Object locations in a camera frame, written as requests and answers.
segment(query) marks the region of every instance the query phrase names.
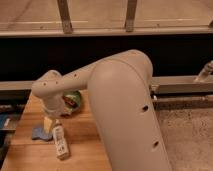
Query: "green object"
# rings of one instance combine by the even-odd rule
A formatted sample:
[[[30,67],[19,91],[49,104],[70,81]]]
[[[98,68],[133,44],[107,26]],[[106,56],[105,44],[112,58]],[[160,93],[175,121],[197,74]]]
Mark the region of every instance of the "green object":
[[[81,106],[81,93],[79,91],[66,92],[63,94],[63,100],[71,114]]]

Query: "wooden tabletop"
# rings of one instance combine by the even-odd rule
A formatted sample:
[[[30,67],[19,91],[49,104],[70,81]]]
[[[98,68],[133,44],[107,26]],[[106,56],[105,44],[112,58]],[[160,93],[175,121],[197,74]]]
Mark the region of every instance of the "wooden tabletop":
[[[111,171],[94,119],[87,92],[82,91],[83,105],[69,118],[61,118],[71,157],[56,158],[54,142],[31,140],[32,128],[43,123],[44,112],[39,99],[30,96],[13,136],[2,171]]]

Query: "screw hole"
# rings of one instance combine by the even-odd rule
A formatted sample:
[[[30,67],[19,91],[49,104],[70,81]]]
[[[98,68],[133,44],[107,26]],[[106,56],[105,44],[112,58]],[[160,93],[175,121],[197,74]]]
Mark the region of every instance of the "screw hole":
[[[152,148],[155,149],[159,145],[159,141],[156,141],[153,145]]]
[[[142,112],[146,112],[148,109],[149,109],[149,107],[148,107],[147,105],[145,105],[145,106],[142,108]]]

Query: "metal frame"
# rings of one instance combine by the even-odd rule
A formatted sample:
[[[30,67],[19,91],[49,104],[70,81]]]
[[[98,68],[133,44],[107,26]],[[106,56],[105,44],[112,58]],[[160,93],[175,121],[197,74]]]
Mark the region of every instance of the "metal frame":
[[[196,76],[153,77],[150,91],[153,94],[213,93],[213,75],[204,83],[194,83]],[[0,92],[10,90],[31,90],[34,81],[0,82]]]
[[[61,16],[62,28],[65,34],[73,32],[72,23],[70,20],[69,7],[67,0],[57,0],[58,9]]]
[[[128,0],[125,28],[127,32],[134,31],[135,13],[137,8],[137,0]]]

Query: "floor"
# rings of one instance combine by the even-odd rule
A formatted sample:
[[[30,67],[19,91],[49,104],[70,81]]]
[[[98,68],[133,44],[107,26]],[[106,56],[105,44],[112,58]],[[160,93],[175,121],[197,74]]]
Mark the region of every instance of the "floor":
[[[165,98],[155,109],[173,171],[212,171],[213,101]]]

